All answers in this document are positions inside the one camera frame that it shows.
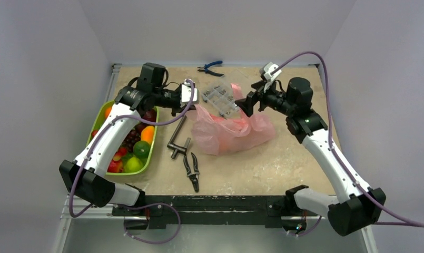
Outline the fake orange carrot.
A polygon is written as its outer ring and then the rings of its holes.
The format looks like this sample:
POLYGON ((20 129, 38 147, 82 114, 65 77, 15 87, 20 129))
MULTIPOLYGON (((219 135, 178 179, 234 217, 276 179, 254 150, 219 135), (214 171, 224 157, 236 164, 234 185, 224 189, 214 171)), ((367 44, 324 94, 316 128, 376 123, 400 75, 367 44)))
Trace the fake orange carrot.
POLYGON ((151 145, 153 143, 153 139, 154 139, 154 132, 155 132, 155 127, 152 125, 148 125, 146 126, 140 134, 141 137, 141 141, 144 141, 146 143, 148 143, 149 145, 151 145))

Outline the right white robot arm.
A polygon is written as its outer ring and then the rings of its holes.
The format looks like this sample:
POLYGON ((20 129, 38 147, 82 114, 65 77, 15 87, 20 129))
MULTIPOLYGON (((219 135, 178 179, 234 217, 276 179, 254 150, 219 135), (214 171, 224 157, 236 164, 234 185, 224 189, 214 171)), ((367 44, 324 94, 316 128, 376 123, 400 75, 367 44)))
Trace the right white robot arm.
POLYGON ((259 111, 269 107, 286 115, 286 125, 314 157, 329 179, 335 194, 333 196, 316 192, 300 185, 285 193, 285 210, 296 215, 308 210, 328 219, 333 230, 347 236, 378 221, 381 209, 375 204, 384 204, 386 195, 381 188, 373 189, 349 164, 343 165, 343 154, 336 146, 324 119, 312 109, 313 90, 307 79, 293 77, 286 91, 279 91, 272 85, 265 89, 266 82, 252 84, 246 98, 235 104, 247 116, 254 112, 254 105, 260 104, 259 111))

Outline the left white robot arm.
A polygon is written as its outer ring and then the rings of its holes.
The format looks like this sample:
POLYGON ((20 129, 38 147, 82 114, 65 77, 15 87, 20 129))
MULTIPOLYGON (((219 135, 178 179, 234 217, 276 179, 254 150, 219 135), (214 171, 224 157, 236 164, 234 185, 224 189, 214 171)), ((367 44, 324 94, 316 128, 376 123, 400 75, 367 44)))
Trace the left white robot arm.
POLYGON ((79 197, 92 205, 125 205, 134 216, 145 210, 144 192, 134 186, 117 184, 105 178, 108 166, 128 133, 140 122, 161 126, 161 122, 144 120, 154 107, 170 108, 173 119, 180 119, 198 101, 198 90, 191 79, 185 79, 175 90, 164 86, 167 69, 145 63, 140 75, 120 89, 110 114, 86 148, 73 160, 64 160, 59 172, 70 193, 70 204, 79 197))

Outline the pink plastic bag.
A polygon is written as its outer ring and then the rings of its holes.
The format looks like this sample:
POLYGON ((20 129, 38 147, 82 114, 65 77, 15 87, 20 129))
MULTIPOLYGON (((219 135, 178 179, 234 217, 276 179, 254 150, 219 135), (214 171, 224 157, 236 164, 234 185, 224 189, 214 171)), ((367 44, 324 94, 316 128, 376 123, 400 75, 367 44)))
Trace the pink plastic bag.
POLYGON ((224 119, 196 105, 195 110, 186 113, 186 117, 193 121, 191 134, 194 143, 209 155, 252 149, 276 136, 274 125, 263 113, 247 116, 241 111, 236 119, 224 119))

